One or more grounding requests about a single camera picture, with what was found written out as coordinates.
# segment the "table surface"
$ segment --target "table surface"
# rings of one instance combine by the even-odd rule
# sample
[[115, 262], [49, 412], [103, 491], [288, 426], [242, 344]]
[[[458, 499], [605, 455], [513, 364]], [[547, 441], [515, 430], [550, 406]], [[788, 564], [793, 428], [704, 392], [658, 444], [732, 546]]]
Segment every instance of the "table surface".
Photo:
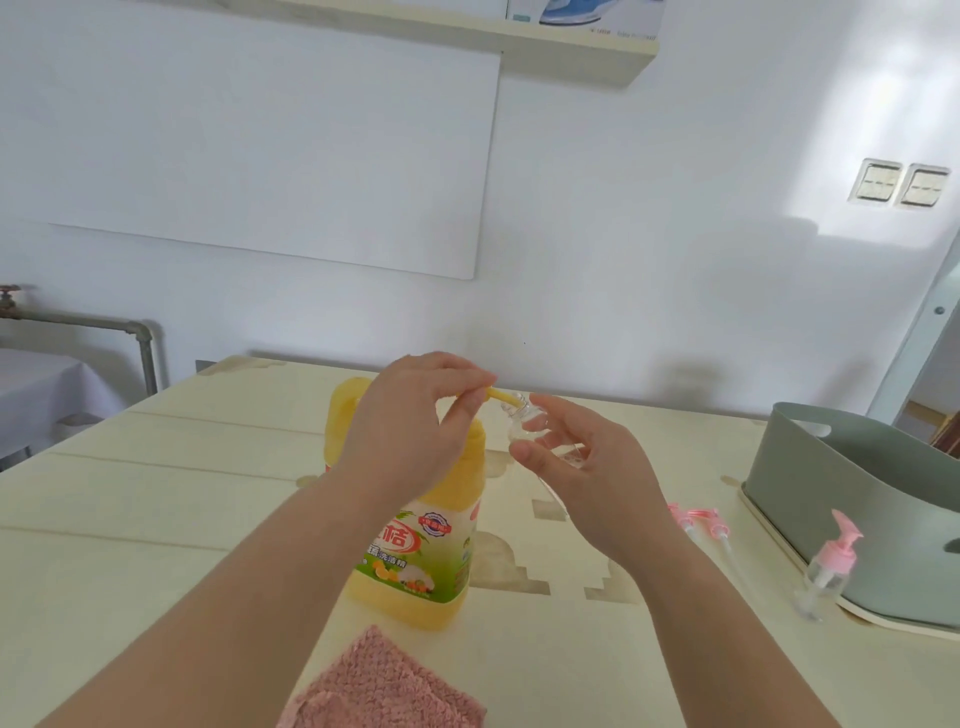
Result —
[[[0, 724], [33, 725], [196, 584], [299, 478], [321, 473], [330, 393], [357, 374], [231, 357], [0, 474]], [[960, 645], [866, 624], [838, 607], [822, 624], [793, 613], [801, 575], [736, 494], [763, 423], [582, 401], [636, 435], [668, 499], [720, 509], [754, 608], [844, 725], [957, 724]], [[569, 521], [556, 520], [543, 487], [510, 462], [496, 403], [480, 417], [489, 477], [477, 571], [507, 577], [471, 588], [441, 633], [342, 597], [298, 687], [376, 622], [486, 705], [490, 726], [683, 726], [636, 586]], [[713, 546], [706, 551], [730, 573]]]

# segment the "pink towel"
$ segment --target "pink towel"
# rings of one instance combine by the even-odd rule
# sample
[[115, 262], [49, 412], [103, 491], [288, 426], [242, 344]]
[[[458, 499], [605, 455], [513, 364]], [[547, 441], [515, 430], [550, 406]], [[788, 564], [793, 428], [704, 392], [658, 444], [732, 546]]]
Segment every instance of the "pink towel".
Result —
[[486, 713], [373, 625], [287, 704], [276, 728], [472, 728]]

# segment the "orange logo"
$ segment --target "orange logo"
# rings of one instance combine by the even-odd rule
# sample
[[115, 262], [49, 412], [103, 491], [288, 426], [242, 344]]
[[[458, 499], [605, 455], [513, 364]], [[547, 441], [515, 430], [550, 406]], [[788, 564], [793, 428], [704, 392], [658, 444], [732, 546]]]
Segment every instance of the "orange logo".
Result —
[[420, 534], [393, 519], [383, 527], [373, 543], [393, 553], [413, 553], [420, 548]]

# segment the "hand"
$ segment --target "hand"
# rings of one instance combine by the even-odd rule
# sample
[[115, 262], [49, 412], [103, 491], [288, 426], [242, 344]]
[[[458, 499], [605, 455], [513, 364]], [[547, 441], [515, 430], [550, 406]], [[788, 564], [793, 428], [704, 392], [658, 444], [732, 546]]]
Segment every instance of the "hand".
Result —
[[[626, 427], [559, 397], [532, 395], [530, 402], [546, 411], [551, 431], [536, 442], [512, 443], [510, 454], [556, 491], [584, 538], [630, 569], [649, 543], [644, 538], [682, 535], [646, 453]], [[531, 427], [539, 430], [544, 423]], [[582, 443], [586, 461], [581, 469], [548, 449], [561, 443]]]
[[[335, 472], [372, 489], [391, 514], [433, 488], [464, 451], [496, 375], [452, 353], [404, 356], [360, 398]], [[457, 397], [442, 422], [437, 400]]]

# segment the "bottle label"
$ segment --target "bottle label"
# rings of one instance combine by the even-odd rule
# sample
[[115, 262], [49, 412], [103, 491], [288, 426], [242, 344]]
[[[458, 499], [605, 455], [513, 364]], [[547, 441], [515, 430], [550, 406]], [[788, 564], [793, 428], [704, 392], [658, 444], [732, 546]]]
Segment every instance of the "bottle label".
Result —
[[446, 604], [469, 582], [479, 511], [479, 499], [466, 511], [415, 500], [381, 529], [355, 568], [393, 589]]

